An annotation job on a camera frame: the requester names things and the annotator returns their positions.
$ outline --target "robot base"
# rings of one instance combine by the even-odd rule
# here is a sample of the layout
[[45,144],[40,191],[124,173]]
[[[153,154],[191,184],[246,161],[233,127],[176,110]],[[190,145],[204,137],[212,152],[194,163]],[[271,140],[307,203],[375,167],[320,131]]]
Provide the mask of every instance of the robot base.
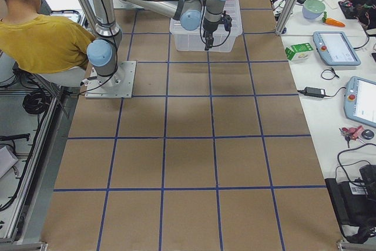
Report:
[[[118,68],[121,73],[125,74],[119,83],[112,87],[106,87],[106,85],[100,86],[96,79],[89,81],[87,89],[96,89],[85,93],[85,97],[88,99],[131,98],[133,82],[135,80],[136,61],[120,62]],[[94,68],[92,69],[91,76],[96,76]]]

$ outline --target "white robot link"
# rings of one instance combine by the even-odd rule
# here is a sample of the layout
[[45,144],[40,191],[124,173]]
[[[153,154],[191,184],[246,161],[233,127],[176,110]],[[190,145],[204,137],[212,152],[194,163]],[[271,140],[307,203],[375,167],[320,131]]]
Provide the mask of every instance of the white robot link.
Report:
[[[223,24],[231,32],[231,17],[223,11],[226,0],[123,0],[169,18],[180,21],[182,27],[193,31],[200,27],[203,50],[213,47],[213,32]],[[133,85],[135,62],[118,63],[117,50],[122,40],[122,31],[115,20],[112,0],[79,0],[88,22],[98,39],[88,46],[88,57],[96,71],[96,98],[130,97],[122,84]]]

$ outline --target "tiled surface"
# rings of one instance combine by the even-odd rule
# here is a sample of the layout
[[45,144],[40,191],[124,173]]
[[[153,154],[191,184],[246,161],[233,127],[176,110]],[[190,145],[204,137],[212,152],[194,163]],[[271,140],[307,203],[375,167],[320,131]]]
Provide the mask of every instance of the tiled surface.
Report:
[[50,250],[337,250],[269,0],[240,6],[229,53],[178,52],[167,18],[116,11],[119,59],[137,60],[133,98],[80,98]]

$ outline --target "green bowl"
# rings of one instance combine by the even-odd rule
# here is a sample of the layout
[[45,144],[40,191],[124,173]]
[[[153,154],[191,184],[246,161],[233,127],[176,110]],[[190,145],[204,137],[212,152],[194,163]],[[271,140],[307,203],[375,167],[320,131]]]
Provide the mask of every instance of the green bowl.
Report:
[[301,11],[305,18],[316,19],[325,11],[325,4],[319,0],[306,0]]

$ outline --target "white box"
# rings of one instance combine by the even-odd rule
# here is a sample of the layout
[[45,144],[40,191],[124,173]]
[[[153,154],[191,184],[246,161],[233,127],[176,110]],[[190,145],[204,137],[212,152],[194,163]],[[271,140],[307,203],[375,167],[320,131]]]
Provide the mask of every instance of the white box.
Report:
[[[234,46],[236,37],[241,35],[241,33],[243,32],[243,27],[241,26],[239,0],[226,0],[224,10],[232,18],[231,34],[223,45],[219,47],[213,47],[210,49],[210,51],[230,52]],[[182,26],[180,25],[180,21],[175,21],[174,19],[171,19],[170,32],[174,37],[175,46],[177,50],[204,51],[205,44],[200,39],[200,28],[197,28],[194,31],[187,31],[184,28],[182,28]],[[221,44],[228,34],[229,32],[224,30],[224,26],[219,25],[218,30],[216,30],[213,33],[213,45]]]

